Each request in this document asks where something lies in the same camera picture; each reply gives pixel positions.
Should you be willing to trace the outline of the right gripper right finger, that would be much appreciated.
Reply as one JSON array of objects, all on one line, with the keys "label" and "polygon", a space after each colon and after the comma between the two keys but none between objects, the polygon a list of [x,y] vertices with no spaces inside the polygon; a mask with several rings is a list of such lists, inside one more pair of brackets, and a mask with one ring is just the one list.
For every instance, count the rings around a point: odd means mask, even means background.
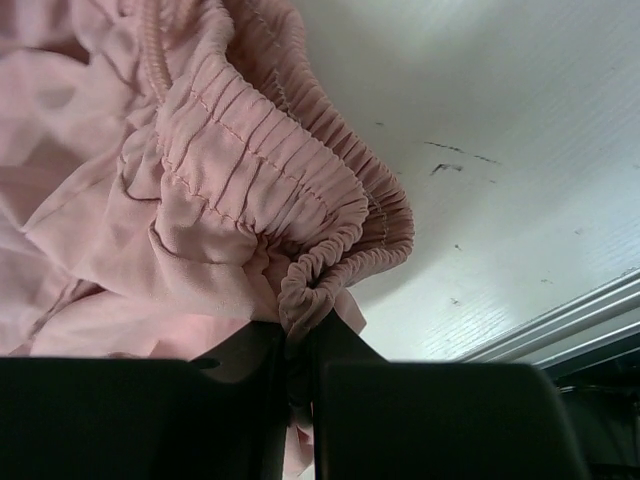
[{"label": "right gripper right finger", "polygon": [[336,314],[307,337],[319,479],[585,479],[559,395],[526,364],[394,362]]}]

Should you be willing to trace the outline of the pink trousers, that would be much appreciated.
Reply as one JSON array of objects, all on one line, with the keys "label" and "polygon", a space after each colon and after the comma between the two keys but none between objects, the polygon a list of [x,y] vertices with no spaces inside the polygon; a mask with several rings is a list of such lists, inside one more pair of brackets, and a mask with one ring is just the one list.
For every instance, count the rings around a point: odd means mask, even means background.
[{"label": "pink trousers", "polygon": [[2,3],[3,353],[193,358],[331,309],[361,330],[349,288],[413,237],[291,3]]}]

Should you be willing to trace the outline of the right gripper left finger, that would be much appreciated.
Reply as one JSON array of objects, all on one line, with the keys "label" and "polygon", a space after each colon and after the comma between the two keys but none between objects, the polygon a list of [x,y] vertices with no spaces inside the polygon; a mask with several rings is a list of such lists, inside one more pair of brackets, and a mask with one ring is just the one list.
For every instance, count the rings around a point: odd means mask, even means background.
[{"label": "right gripper left finger", "polygon": [[278,479],[284,334],[250,323],[192,360],[5,358],[5,479]]}]

